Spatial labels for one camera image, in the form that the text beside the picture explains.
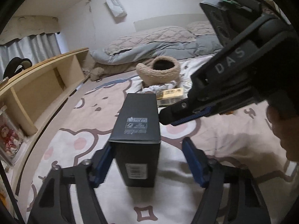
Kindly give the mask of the person's right hand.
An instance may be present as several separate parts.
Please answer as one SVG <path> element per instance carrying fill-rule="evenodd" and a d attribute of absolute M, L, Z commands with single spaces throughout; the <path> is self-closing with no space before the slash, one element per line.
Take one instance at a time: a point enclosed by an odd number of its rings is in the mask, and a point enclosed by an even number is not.
<path fill-rule="evenodd" d="M 266 111 L 267 119 L 272 124 L 273 134 L 280 140 L 281 147 L 286 151 L 286 158 L 289 161 L 298 162 L 298 117 L 283 120 L 279 112 L 273 106 L 268 106 Z"/>

